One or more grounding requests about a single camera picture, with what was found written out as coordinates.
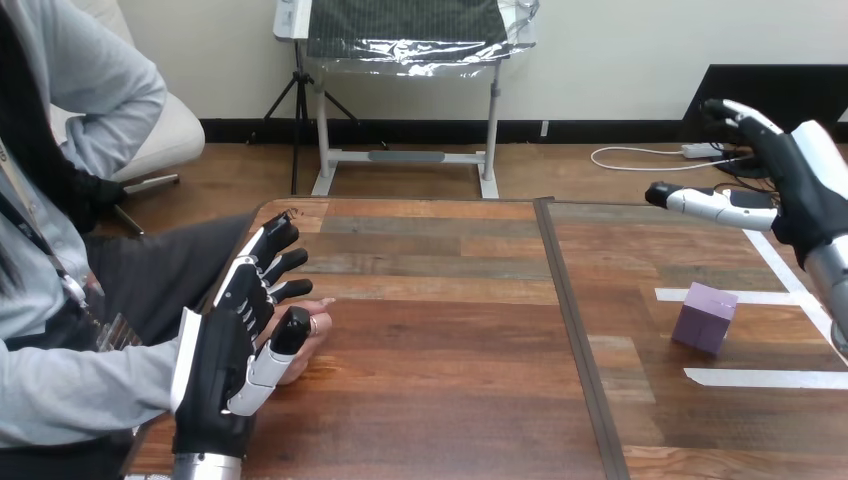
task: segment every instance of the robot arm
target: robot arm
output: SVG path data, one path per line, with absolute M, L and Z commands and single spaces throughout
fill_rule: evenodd
M 287 215 L 275 217 L 236 256 L 209 312 L 183 310 L 171 386 L 175 480 L 240 478 L 256 411 L 311 332 L 309 312 L 291 307 L 255 345 L 278 303 L 312 290 L 308 280 L 274 286 L 307 260 L 303 249 L 276 255 L 297 238 Z
M 749 230 L 773 230 L 791 245 L 798 264 L 813 279 L 834 323 L 834 345 L 848 355 L 848 165 L 815 121 L 786 134 L 760 112 L 731 100 L 704 102 L 751 143 L 780 195 L 712 192 L 654 183 L 645 199 L 656 206 Z

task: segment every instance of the purple cube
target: purple cube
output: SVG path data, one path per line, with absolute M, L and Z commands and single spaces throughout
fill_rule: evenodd
M 671 338 L 698 350 L 718 354 L 730 321 L 736 313 L 738 297 L 715 288 L 693 283 Z

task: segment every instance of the person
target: person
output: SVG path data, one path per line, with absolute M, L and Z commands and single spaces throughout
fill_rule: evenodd
M 165 97 L 153 63 L 66 0 L 0 0 L 3 478 L 117 478 L 126 429 L 169 406 L 182 308 L 200 305 L 251 221 L 140 239 L 80 233 L 123 196 L 103 179 L 133 158 Z M 84 114 L 61 145 L 51 103 Z M 325 338 L 329 302 L 300 303 L 319 334 L 281 383 Z M 119 314 L 141 345 L 94 351 L 92 328 Z

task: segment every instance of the chair base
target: chair base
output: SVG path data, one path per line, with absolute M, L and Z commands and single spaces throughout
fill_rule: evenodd
M 160 188 L 167 185 L 176 185 L 180 183 L 180 176 L 176 173 L 172 173 L 170 175 L 163 175 L 161 177 L 148 178 L 140 183 L 135 185 L 128 185 L 124 187 L 124 191 L 127 192 L 127 195 L 133 196 L 137 195 L 141 192 L 146 192 L 148 190 L 152 190 L 154 188 Z M 135 222 L 127 212 L 125 212 L 121 207 L 115 205 L 113 209 L 115 216 L 118 217 L 121 222 L 129 227 L 130 230 L 136 235 L 144 235 L 144 229 L 141 228 L 139 224 Z

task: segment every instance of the wooden tabletop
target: wooden tabletop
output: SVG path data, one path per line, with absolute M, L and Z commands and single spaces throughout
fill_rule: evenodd
M 246 477 L 604 477 L 531 202 L 292 199 L 334 330 L 259 413 Z M 167 473 L 173 423 L 132 471 Z
M 260 411 L 246 477 L 621 478 L 604 469 L 532 202 L 289 199 L 255 226 L 289 208 L 310 261 L 287 278 L 338 299 L 335 327 Z M 846 393 L 683 373 L 846 370 L 795 306 L 740 305 L 717 357 L 671 342 L 681 304 L 655 288 L 783 291 L 740 231 L 653 207 L 544 208 L 632 478 L 844 478 Z M 132 471 L 169 472 L 172 434 L 154 427 Z
M 633 478 L 845 478 L 848 392 L 704 387 L 683 372 L 845 372 L 800 307 L 738 305 L 715 357 L 670 341 L 682 304 L 656 288 L 786 292 L 742 231 L 647 206 L 549 210 Z

